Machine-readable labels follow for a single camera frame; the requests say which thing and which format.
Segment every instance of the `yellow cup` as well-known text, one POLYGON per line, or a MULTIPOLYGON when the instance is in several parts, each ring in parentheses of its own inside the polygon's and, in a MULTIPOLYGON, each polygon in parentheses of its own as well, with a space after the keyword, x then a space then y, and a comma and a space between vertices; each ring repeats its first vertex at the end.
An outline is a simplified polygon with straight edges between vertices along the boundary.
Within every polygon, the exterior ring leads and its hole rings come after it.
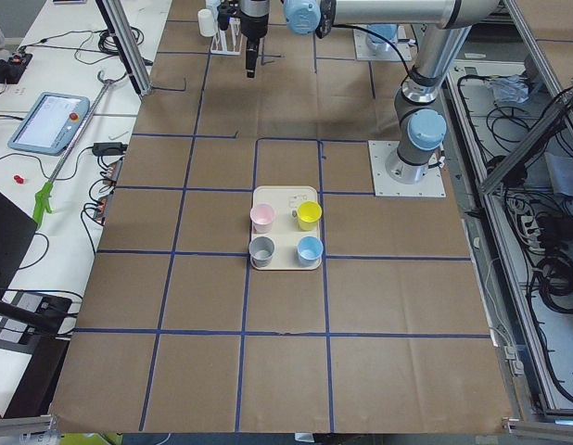
POLYGON ((305 232, 313 230, 322 217, 322 208, 317 202, 305 201, 297 209, 297 223, 305 232))

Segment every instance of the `tablet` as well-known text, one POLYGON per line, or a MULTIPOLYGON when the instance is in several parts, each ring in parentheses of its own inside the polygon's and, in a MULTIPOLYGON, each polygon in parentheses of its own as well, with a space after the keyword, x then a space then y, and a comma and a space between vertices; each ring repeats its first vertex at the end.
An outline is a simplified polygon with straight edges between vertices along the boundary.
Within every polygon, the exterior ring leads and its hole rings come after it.
POLYGON ((8 140, 16 150, 57 155, 81 126, 90 101, 79 95, 42 93, 8 140))

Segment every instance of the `square tray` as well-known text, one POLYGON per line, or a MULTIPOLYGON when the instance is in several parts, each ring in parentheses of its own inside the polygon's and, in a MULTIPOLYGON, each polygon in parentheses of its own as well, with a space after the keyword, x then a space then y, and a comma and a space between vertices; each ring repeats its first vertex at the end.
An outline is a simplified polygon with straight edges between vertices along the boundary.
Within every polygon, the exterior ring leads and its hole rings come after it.
POLYGON ((260 271, 310 271, 322 263, 320 258, 315 264, 303 267, 297 258, 297 244, 304 236, 320 237, 319 223, 311 231, 299 229, 295 212, 304 201, 318 202, 317 191, 313 187, 264 185, 254 190, 253 206, 270 204, 276 212, 272 230, 267 234, 258 234, 251 228, 251 239, 268 236, 274 241, 274 255, 270 264, 256 267, 252 263, 254 268, 260 271))

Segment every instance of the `gray cup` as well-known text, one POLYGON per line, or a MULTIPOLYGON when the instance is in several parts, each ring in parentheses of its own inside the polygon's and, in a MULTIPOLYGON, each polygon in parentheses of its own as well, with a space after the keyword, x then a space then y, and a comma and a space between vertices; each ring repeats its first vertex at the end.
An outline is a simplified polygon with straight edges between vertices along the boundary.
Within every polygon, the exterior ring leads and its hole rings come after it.
POLYGON ((255 267, 265 267, 272 261, 274 241, 268 236, 258 236, 249 243, 249 258, 255 267))

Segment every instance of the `pink cup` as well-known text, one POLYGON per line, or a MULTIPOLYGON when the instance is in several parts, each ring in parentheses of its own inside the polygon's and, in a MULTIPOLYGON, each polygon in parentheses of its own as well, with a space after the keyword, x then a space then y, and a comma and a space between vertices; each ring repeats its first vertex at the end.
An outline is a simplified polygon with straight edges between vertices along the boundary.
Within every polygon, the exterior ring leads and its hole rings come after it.
POLYGON ((249 218, 258 234, 267 234, 272 229, 276 212, 270 204, 258 204, 249 211, 249 218))

